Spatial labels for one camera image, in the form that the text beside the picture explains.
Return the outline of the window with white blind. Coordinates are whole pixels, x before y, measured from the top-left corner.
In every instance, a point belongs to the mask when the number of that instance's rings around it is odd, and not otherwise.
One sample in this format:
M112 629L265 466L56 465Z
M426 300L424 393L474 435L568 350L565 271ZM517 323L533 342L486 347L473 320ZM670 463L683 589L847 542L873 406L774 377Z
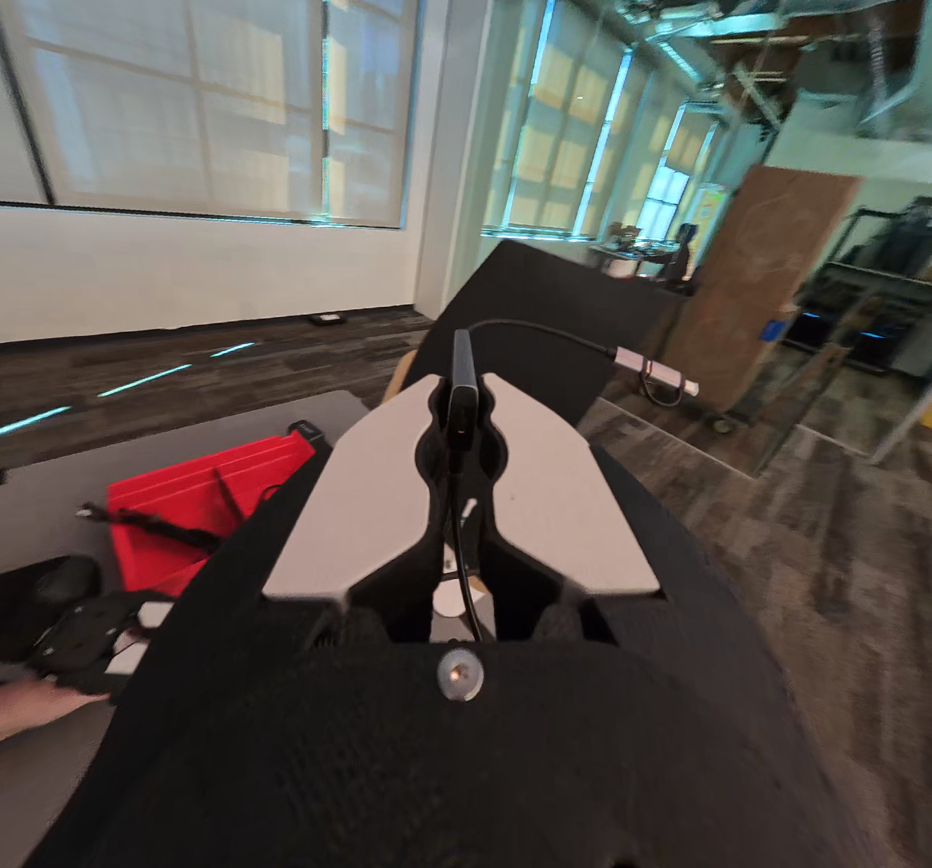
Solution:
M521 0L483 235L671 239L731 123L689 28L710 4Z
M9 201L398 229L421 0L2 0Z

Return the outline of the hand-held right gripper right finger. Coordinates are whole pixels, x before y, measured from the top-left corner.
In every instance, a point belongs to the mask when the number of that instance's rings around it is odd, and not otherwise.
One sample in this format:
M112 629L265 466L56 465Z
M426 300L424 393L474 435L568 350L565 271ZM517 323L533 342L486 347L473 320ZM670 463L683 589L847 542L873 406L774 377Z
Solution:
M658 598L661 583L589 443L499 375L481 378L481 579L501 641L553 606Z

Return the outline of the black metal shelf rack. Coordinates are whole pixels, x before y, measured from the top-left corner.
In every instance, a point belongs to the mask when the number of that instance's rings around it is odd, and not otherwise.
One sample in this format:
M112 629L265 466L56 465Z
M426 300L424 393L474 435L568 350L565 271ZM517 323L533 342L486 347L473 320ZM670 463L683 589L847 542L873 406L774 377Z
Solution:
M841 342L850 366L930 379L930 197L896 213L857 208L796 301L786 346L814 353Z

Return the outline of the person's left hand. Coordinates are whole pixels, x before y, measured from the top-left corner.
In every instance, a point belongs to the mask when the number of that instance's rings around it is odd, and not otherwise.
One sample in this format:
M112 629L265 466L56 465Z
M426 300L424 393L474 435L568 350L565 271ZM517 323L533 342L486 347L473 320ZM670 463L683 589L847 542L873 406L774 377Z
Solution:
M89 695L51 679L23 678L1 684L1 741L55 722L109 695Z

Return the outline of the red plastic bin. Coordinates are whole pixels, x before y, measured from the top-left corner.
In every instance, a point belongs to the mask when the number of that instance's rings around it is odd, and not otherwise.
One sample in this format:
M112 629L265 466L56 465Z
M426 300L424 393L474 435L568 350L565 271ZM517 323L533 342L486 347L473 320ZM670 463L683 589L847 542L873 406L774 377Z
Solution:
M329 450L307 421L284 435L118 481L99 512L123 587L178 597L207 560L307 462Z

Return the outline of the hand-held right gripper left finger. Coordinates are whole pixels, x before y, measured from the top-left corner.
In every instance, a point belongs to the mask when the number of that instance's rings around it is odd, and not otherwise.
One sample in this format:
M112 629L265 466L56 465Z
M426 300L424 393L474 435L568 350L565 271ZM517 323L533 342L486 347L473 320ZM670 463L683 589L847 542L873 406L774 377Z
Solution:
M263 587L273 602L375 612L428 641L445 547L445 382L427 375L335 444Z

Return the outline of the silver usb hub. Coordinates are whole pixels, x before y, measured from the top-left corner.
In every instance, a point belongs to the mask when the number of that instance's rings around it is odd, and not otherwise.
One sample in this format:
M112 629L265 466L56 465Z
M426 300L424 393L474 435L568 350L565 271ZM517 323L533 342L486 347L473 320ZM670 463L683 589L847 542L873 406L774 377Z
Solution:
M682 402L683 396L696 397L699 393L698 383L688 380L681 372L629 349L620 346L614 348L605 346L552 326L543 326L523 320L508 318L481 320L472 326L457 329L453 337L446 426L447 446L452 462L460 460L463 455L472 450L476 426L479 422L480 386L474 365L472 335L484 328L494 327L536 331L565 340L610 359L615 367L637 373L641 388L656 407L676 407ZM675 398L671 402L661 402L651 393L649 383L661 384L674 389Z

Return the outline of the black backdrop board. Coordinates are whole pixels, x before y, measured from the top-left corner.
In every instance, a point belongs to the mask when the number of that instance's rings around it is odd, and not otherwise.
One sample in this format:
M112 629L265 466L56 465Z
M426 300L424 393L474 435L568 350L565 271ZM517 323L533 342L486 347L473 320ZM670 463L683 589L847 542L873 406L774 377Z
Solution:
M402 358L386 403L426 375L446 376L457 330L472 331L477 375L492 373L572 428L618 374L667 407L693 399L685 364L661 364L682 296L658 284L609 275L514 240L501 241Z

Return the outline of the black fabric pad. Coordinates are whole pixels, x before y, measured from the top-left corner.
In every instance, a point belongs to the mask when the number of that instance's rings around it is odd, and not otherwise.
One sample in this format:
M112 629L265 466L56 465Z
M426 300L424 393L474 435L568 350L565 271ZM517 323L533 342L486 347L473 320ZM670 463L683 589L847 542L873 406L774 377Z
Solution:
M22 664L71 607L101 590L97 561L65 555L1 575L1 664Z

